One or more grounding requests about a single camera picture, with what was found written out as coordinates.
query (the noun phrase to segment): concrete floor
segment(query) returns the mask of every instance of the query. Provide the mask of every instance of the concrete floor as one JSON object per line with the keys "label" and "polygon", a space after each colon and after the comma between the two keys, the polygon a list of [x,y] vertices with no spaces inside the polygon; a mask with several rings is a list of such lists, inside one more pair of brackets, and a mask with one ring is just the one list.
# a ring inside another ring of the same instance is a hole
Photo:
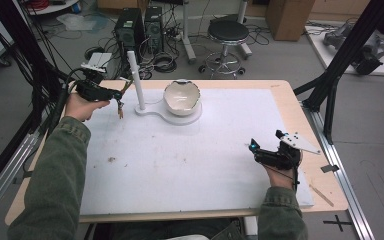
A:
{"label": "concrete floor", "polygon": [[[62,26],[50,27],[56,23],[53,17],[42,19],[44,26],[60,32]],[[114,23],[106,18],[99,21],[101,27],[95,31],[62,31],[50,37],[71,67],[78,67],[86,61],[86,49],[97,46],[102,41],[100,39],[112,36]],[[190,24],[191,32],[197,32],[200,24],[201,32],[205,32],[208,19],[202,23],[199,19],[191,20]],[[249,18],[247,24],[266,26],[264,19]],[[269,33],[262,35],[269,44],[249,45],[253,55],[243,61],[246,73],[239,76],[238,81],[284,79],[296,88],[323,73],[324,68],[307,36],[302,36],[297,42],[279,42],[274,41]],[[154,72],[152,79],[209,79],[207,73],[198,72],[198,67],[211,51],[218,51],[220,46],[205,38],[191,38],[191,41],[198,59],[196,64],[187,63],[186,53],[179,44],[177,69],[166,74]],[[57,61],[61,70],[69,71],[61,59]],[[0,67],[0,153],[31,110],[30,92],[17,66]],[[308,95],[303,93],[298,99],[304,100]],[[337,92],[333,141],[374,237],[384,239],[384,77],[342,76]],[[18,187],[18,184],[12,184],[0,200],[0,239],[6,239],[4,218]],[[342,222],[351,221],[347,212],[304,214],[311,239],[357,239],[353,226],[342,225],[341,231],[339,225],[323,222],[335,221],[335,215]],[[80,225],[77,239],[84,238],[86,229],[87,225]]]}

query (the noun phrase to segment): stool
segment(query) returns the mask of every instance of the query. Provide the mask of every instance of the stool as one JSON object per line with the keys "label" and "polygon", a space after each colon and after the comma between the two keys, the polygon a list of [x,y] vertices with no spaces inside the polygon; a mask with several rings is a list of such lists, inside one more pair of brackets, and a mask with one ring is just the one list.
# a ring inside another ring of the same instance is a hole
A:
{"label": "stool", "polygon": [[205,59],[205,64],[199,67],[199,72],[211,70],[211,79],[214,74],[232,74],[236,80],[236,73],[244,74],[245,68],[241,67],[238,57],[228,52],[229,46],[236,46],[246,41],[249,35],[248,28],[244,25],[228,20],[215,21],[208,27],[208,36],[211,40],[221,43],[223,50],[210,54]]}

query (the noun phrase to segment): person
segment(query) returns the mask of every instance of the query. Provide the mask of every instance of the person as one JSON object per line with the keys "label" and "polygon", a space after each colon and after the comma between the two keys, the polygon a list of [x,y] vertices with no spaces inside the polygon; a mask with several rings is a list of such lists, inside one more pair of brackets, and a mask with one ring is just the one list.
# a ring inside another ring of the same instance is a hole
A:
{"label": "person", "polygon": [[[85,184],[87,146],[91,137],[82,122],[90,119],[94,110],[108,104],[109,101],[88,102],[76,93],[70,94],[65,116],[47,139],[31,176],[24,197],[25,209],[8,228],[8,239],[74,239]],[[282,174],[279,174],[267,167],[266,171],[271,187],[259,212],[258,238],[307,239],[307,228],[293,191],[292,171],[281,171]],[[167,238],[196,234],[197,238],[197,235],[204,237],[199,239],[242,239],[242,236],[232,237],[229,232],[231,225],[226,227],[214,219],[169,223],[171,232],[177,235]],[[167,226],[168,222],[158,224]],[[191,228],[190,224],[200,227]],[[202,224],[208,226],[204,230],[206,233],[200,232]],[[147,234],[142,231],[143,228],[130,228],[128,224],[121,226],[124,227],[115,225],[112,228],[113,239],[126,239],[126,233],[134,231]],[[176,227],[187,231],[176,232]]]}

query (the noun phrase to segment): hand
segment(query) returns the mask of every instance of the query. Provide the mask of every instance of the hand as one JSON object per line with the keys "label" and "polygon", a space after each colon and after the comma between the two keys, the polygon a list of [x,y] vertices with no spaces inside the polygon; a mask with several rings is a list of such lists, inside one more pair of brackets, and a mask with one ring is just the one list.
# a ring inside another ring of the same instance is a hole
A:
{"label": "hand", "polygon": [[92,113],[97,108],[102,108],[110,104],[110,101],[89,102],[77,93],[72,93],[68,97],[65,106],[65,116],[73,117],[80,122],[89,120]]}
{"label": "hand", "polygon": [[283,187],[294,189],[294,172],[290,170],[279,170],[275,167],[263,165],[269,175],[270,185],[272,187]]}

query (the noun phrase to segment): white ceramic bowl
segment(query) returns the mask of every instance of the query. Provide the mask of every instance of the white ceramic bowl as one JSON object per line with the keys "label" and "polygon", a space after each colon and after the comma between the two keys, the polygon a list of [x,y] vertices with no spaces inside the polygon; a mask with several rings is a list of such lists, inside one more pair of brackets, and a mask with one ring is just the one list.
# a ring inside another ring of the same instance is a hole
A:
{"label": "white ceramic bowl", "polygon": [[179,79],[170,83],[164,90],[167,110],[178,116],[187,116],[197,109],[201,93],[195,83]]}

